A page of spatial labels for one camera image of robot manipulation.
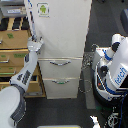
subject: label sticker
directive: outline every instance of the label sticker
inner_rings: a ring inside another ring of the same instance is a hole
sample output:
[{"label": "label sticker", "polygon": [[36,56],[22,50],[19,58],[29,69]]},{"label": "label sticker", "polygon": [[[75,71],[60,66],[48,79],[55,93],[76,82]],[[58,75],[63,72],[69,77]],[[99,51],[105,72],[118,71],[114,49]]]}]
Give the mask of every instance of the label sticker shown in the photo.
[{"label": "label sticker", "polygon": [[8,33],[7,35],[8,35],[8,38],[9,38],[9,39],[14,38],[14,36],[13,36],[13,34],[12,34],[12,33]]},{"label": "label sticker", "polygon": [[38,3],[38,14],[41,17],[49,17],[49,5],[48,3]]},{"label": "label sticker", "polygon": [[27,53],[17,53],[17,54],[14,54],[14,58],[24,58],[26,54]]},{"label": "label sticker", "polygon": [[12,67],[9,67],[9,69],[13,69]]},{"label": "label sticker", "polygon": [[5,57],[6,57],[6,55],[1,55],[1,57],[2,57],[2,58],[5,58]]},{"label": "label sticker", "polygon": [[7,86],[2,86],[2,87],[1,87],[1,90],[4,89],[4,88],[6,88],[6,87],[7,87]]},{"label": "label sticker", "polygon": [[17,14],[17,13],[20,13],[21,12],[21,10],[20,9],[11,9],[11,10],[7,10],[7,12],[10,14],[10,13],[12,13],[12,14]]}]

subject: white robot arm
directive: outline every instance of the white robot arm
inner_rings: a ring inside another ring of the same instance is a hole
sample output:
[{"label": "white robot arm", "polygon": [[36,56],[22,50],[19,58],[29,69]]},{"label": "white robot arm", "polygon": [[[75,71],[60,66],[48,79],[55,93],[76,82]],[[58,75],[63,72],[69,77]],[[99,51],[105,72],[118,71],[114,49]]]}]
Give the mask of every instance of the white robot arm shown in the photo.
[{"label": "white robot arm", "polygon": [[0,127],[16,128],[16,124],[25,113],[25,101],[23,94],[27,91],[32,74],[37,65],[37,52],[41,48],[43,40],[34,42],[28,40],[29,54],[25,56],[23,69],[10,80],[10,87],[0,92]]},{"label": "white robot arm", "polygon": [[128,90],[127,84],[124,86],[128,75],[127,54],[128,37],[120,34],[113,35],[111,47],[96,49],[92,65],[94,94],[102,103],[114,105]]}]

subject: robot body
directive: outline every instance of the robot body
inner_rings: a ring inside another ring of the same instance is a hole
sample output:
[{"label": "robot body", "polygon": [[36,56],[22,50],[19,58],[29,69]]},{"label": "robot body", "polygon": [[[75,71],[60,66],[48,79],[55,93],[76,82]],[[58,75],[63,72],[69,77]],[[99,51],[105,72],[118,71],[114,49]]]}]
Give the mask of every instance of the robot body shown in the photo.
[{"label": "robot body", "polygon": [[93,69],[95,67],[94,93],[101,101],[114,105],[128,90],[124,84],[128,75],[128,38],[115,34],[112,46],[101,49],[104,55],[99,54],[99,62],[92,65]]},{"label": "robot body", "polygon": [[19,105],[20,93],[15,87],[8,87],[0,92],[0,96],[0,126],[1,128],[14,128],[11,115]]}]

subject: white cabinet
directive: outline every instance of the white cabinet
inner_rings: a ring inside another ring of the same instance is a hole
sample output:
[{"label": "white cabinet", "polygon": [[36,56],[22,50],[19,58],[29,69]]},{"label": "white cabinet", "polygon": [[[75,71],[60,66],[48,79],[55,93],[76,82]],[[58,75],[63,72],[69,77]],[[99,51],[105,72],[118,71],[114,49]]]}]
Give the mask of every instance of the white cabinet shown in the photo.
[{"label": "white cabinet", "polygon": [[[39,65],[47,98],[76,98],[92,0],[24,0],[24,3],[32,33],[35,28],[36,35],[45,42]],[[72,80],[64,82],[64,86],[52,82],[69,78]]]}]

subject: silver handle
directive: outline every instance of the silver handle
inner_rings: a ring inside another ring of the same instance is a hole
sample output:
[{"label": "silver handle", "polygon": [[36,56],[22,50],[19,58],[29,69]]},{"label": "silver handle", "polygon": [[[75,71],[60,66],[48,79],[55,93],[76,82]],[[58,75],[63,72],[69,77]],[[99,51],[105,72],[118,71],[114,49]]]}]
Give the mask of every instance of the silver handle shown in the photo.
[{"label": "silver handle", "polygon": [[2,44],[2,41],[3,41],[3,40],[2,40],[2,39],[0,39],[0,44]]},{"label": "silver handle", "polygon": [[16,74],[16,71],[14,72],[5,72],[5,73],[0,73],[0,75],[15,75]]},{"label": "silver handle", "polygon": [[4,61],[0,61],[0,63],[8,63],[8,62],[9,62],[9,59],[4,60]]},{"label": "silver handle", "polygon": [[66,64],[69,64],[71,63],[71,61],[67,61],[67,62],[63,62],[63,63],[57,63],[57,62],[50,62],[51,64],[54,64],[54,65],[58,65],[58,66],[63,66],[63,65],[66,65]]},{"label": "silver handle", "polygon": [[24,96],[41,96],[42,94],[42,92],[26,92]]},{"label": "silver handle", "polygon": [[52,82],[56,83],[56,84],[66,84],[69,82],[69,80],[66,81],[57,81],[57,80],[53,80]]}]

